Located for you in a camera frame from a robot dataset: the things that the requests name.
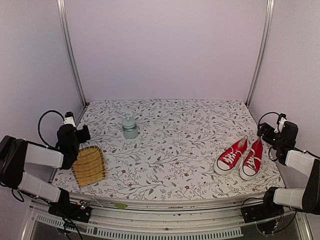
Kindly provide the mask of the green tape piece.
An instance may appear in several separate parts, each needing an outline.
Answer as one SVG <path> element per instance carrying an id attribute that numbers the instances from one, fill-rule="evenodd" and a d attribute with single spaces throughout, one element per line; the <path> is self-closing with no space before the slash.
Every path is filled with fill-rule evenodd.
<path id="1" fill-rule="evenodd" d="M 125 203 L 118 203 L 118 202 L 112 202 L 112 204 L 120 210 L 125 210 L 127 208 L 127 205 Z"/>

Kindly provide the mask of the woven bamboo basket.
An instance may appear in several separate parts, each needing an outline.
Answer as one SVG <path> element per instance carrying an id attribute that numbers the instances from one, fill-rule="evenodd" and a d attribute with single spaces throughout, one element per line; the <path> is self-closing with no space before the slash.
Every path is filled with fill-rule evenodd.
<path id="1" fill-rule="evenodd" d="M 80 149 L 71 169 L 80 188 L 104 180 L 106 166 L 103 151 L 95 145 Z"/>

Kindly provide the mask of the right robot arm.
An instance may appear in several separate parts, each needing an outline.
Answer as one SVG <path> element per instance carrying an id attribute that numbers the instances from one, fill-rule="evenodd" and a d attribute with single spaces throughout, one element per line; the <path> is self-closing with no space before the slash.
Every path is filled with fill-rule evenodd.
<path id="1" fill-rule="evenodd" d="M 268 123 L 258 125 L 257 135 L 274 148 L 276 161 L 305 181 L 300 188 L 270 187 L 258 208 L 262 218 L 269 218 L 284 207 L 320 214 L 320 158 L 295 147 L 298 130 L 295 123 L 287 120 L 278 121 L 275 128 Z"/>

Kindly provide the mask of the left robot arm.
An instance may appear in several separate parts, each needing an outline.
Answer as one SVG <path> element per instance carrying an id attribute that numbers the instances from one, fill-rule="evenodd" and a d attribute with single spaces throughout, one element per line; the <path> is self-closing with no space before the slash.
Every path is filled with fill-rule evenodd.
<path id="1" fill-rule="evenodd" d="M 87 125 L 78 130 L 70 123 L 58 129 L 57 137 L 58 148 L 54 148 L 4 136 L 0 142 L 0 185 L 46 200 L 63 217 L 70 217 L 75 210 L 69 192 L 25 171 L 25 164 L 69 170 L 77 161 L 80 144 L 91 139 Z"/>

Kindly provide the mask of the front aluminium rail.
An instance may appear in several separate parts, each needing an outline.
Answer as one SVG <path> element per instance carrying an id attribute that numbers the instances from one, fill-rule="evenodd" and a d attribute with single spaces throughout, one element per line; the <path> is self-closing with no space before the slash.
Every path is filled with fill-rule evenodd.
<path id="1" fill-rule="evenodd" d="M 245 223 L 241 205 L 261 194 L 205 200 L 132 200 L 93 195 L 70 195 L 70 200 L 87 200 L 92 208 L 88 223 L 77 222 L 70 229 L 73 240 L 93 237 L 109 240 L 313 240 L 307 215 L 285 209 L 274 233 L 264 227 L 271 220 Z M 126 204 L 117 209 L 112 203 Z"/>

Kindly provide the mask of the red sneaker with laces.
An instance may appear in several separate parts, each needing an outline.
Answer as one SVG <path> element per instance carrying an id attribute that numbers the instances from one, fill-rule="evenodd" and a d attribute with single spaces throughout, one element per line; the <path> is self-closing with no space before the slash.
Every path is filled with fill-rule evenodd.
<path id="1" fill-rule="evenodd" d="M 226 149 L 215 161 L 213 169 L 218 175 L 227 175 L 232 172 L 240 162 L 248 147 L 248 137 L 244 136 L 228 149 Z"/>

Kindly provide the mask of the right aluminium frame post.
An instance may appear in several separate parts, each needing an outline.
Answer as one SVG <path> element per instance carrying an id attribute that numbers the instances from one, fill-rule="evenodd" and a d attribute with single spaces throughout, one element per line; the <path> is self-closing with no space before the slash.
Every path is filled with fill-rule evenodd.
<path id="1" fill-rule="evenodd" d="M 262 70 L 263 61 L 264 61 L 265 53 L 267 50 L 268 40 L 269 40 L 270 31 L 272 27 L 274 7 L 275 7 L 274 0 L 266 1 L 262 37 L 261 37 L 260 46 L 258 50 L 257 60 L 256 60 L 254 71 L 253 71 L 252 80 L 251 80 L 249 91 L 245 101 L 245 105 L 247 106 L 248 109 L 250 108 L 253 102 L 255 91 L 256 91 L 259 77 L 260 77 L 260 73 Z"/>

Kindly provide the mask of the left aluminium frame post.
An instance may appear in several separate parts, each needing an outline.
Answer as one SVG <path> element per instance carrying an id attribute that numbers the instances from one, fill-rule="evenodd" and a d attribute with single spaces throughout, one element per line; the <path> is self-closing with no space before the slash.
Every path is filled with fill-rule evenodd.
<path id="1" fill-rule="evenodd" d="M 58 16 L 59 16 L 62 36 L 63 36 L 63 40 L 64 40 L 64 44 L 65 44 L 65 48 L 66 48 L 66 53 L 67 53 L 67 58 L 69 61 L 69 65 L 70 65 L 72 77 L 74 80 L 75 88 L 78 93 L 78 97 L 81 102 L 81 105 L 83 107 L 86 107 L 87 100 L 86 100 L 85 92 L 84 92 L 83 85 L 82 85 L 82 82 L 80 79 L 75 54 L 73 51 L 72 39 L 71 39 L 69 25 L 68 25 L 68 19 L 67 19 L 66 3 L 64 0 L 57 0 L 56 2 L 57 2 L 57 10 L 58 10 Z"/>

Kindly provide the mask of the aluminium frame post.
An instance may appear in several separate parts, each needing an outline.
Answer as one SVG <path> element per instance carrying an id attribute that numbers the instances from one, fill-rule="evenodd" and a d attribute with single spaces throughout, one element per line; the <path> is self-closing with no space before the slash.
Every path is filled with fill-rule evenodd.
<path id="1" fill-rule="evenodd" d="M 268 40 L 269 40 L 270 31 L 272 27 L 274 7 L 275 7 L 274 0 L 266 1 L 262 37 L 261 37 L 260 46 L 258 50 L 257 60 L 256 60 L 254 71 L 253 71 L 252 80 L 251 80 L 249 91 L 245 101 L 245 105 L 247 106 L 248 109 L 250 108 L 253 102 L 255 91 L 256 91 L 259 77 L 260 77 L 260 73 L 262 70 L 263 61 L 264 61 L 265 53 L 267 50 Z"/>
<path id="2" fill-rule="evenodd" d="M 69 65 L 70 65 L 72 77 L 74 80 L 75 88 L 78 93 L 78 97 L 81 102 L 81 105 L 83 107 L 86 107 L 87 100 L 86 100 L 85 92 L 84 92 L 83 85 L 82 85 L 82 82 L 80 79 L 75 54 L 73 51 L 72 39 L 71 39 L 69 25 L 68 25 L 68 19 L 67 19 L 66 3 L 64 0 L 57 0 L 56 2 L 57 2 L 57 10 L 58 10 L 58 16 L 59 16 L 62 36 L 63 36 L 63 40 L 64 40 L 64 44 L 65 44 L 65 48 L 66 48 L 66 53 L 67 53 L 67 58 L 69 61 Z"/>

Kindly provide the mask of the floral patterned table mat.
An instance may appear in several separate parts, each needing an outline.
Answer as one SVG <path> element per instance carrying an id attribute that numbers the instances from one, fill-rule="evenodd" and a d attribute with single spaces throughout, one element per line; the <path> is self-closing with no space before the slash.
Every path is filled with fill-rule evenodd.
<path id="1" fill-rule="evenodd" d="M 138 136 L 126 139 L 122 120 L 135 119 Z M 71 193 L 97 197 L 180 201 L 231 198 L 283 187 L 277 165 L 262 152 L 257 177 L 244 180 L 239 168 L 226 175 L 214 164 L 228 147 L 257 139 L 256 123 L 238 100 L 97 100 L 88 104 L 80 125 L 87 125 L 88 146 L 104 155 L 106 178 L 79 187 L 71 170 L 58 170 L 53 184 Z"/>

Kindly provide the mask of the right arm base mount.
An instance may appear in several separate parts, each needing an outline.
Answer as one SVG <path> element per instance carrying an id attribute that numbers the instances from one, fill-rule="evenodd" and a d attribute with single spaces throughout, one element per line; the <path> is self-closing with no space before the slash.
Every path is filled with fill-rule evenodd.
<path id="1" fill-rule="evenodd" d="M 252 203 L 247 205 L 250 200 L 262 200 L 262 198 L 249 197 L 245 199 L 240 207 L 240 212 L 245 223 L 275 218 L 285 213 L 284 207 L 275 203 Z"/>

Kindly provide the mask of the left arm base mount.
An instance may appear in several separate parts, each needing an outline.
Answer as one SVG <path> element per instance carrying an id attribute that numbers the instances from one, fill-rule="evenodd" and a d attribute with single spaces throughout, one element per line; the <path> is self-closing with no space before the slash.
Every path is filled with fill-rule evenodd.
<path id="1" fill-rule="evenodd" d="M 92 208 L 77 203 L 50 202 L 48 213 L 67 220 L 88 223 L 91 217 Z"/>

